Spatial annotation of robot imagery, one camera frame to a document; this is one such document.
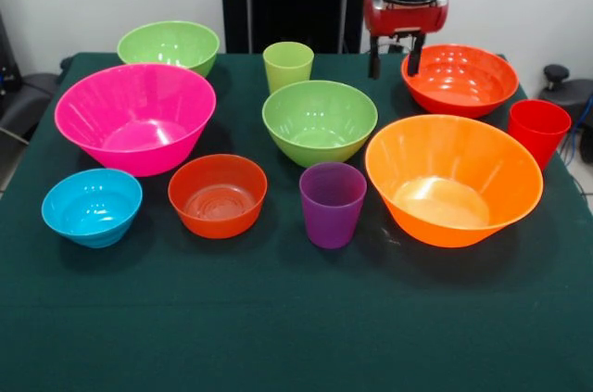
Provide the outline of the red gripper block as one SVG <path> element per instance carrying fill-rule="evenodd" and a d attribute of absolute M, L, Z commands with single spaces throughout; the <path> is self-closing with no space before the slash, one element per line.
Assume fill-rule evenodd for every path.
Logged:
<path fill-rule="evenodd" d="M 414 34 L 407 67 L 408 75 L 413 77 L 419 72 L 425 34 L 440 31 L 447 20 L 448 0 L 432 0 L 422 5 L 363 0 L 363 17 L 370 33 L 369 77 L 374 80 L 380 77 L 378 37 L 393 37 L 402 32 Z"/>

